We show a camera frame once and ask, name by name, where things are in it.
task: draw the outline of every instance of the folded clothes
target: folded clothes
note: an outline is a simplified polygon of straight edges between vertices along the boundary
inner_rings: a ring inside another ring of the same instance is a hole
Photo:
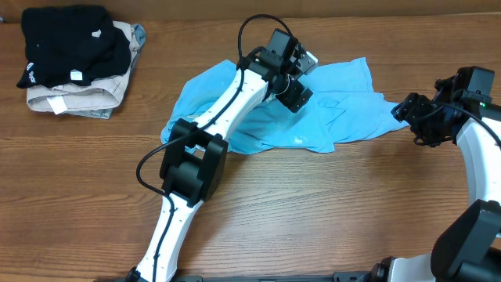
[[[35,111],[52,111],[47,97],[62,96],[67,114],[110,118],[113,108],[120,105],[124,98],[132,68],[146,41],[146,32],[141,25],[131,26],[128,23],[114,22],[114,26],[123,31],[129,42],[128,49],[132,62],[124,75],[96,79],[90,86],[68,83],[48,89],[43,85],[36,85],[27,90],[27,105]]]
[[[179,118],[193,120],[219,98],[236,74],[228,60],[188,81],[161,133],[166,143]],[[273,99],[259,104],[229,139],[229,149],[255,154],[280,148],[306,148],[319,153],[334,151],[335,143],[367,140],[407,126],[391,116],[396,103],[375,93],[365,58],[318,67],[301,82],[313,91],[296,114]]]
[[[131,63],[129,41],[101,6],[29,8],[21,27],[28,64],[19,88],[66,83],[86,86],[123,75]]]

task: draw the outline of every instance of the wooden table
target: wooden table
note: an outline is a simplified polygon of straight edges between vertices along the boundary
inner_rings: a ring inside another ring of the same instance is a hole
[[[322,64],[365,56],[374,88],[390,101],[409,92],[431,96],[435,78],[459,67],[501,71],[501,16],[286,22]],[[109,121],[30,111],[16,88],[26,63],[20,26],[0,24],[1,281],[89,281],[137,265],[161,199],[137,183],[135,166],[159,145],[184,83],[224,59],[236,61],[240,24],[144,22],[146,47]],[[266,44],[274,27],[250,24],[244,52]],[[501,78],[492,94],[501,103]],[[468,206],[463,158],[451,143],[418,147],[404,129],[336,150],[230,154],[222,184],[192,223],[181,273],[368,270],[389,255],[430,252]],[[145,167],[158,186],[159,167],[160,156]]]

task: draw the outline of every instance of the black folded shirt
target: black folded shirt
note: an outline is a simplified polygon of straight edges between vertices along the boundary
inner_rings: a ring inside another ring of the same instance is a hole
[[[21,27],[28,59],[17,83],[22,89],[70,82],[88,86],[97,78],[125,74],[131,63],[129,40],[101,6],[29,8]]]

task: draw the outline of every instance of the gray folded garment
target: gray folded garment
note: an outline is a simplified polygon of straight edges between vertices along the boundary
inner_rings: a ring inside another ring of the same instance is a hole
[[[73,83],[58,85],[51,89],[43,85],[37,85],[27,90],[27,105],[35,111],[53,112],[48,97],[61,96],[67,110],[65,114],[73,114],[91,118],[110,118],[113,108],[118,107],[128,88],[139,52],[146,41],[144,28],[135,24],[114,22],[114,26],[120,28],[125,37],[131,42],[131,65],[124,75],[115,75],[109,78],[94,80],[90,86],[78,86]]]

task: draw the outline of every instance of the crumpled blue garment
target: crumpled blue garment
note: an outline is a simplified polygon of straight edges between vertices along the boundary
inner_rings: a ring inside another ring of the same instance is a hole
[[[235,74],[236,65],[225,60],[188,81],[161,133],[162,143],[179,118],[191,121],[208,110]],[[293,114],[276,99],[262,102],[230,136],[229,150],[255,154],[279,147],[330,153],[335,143],[368,140],[407,126],[391,115],[397,104],[373,91],[365,58],[318,67],[300,81],[313,91],[302,109]]]

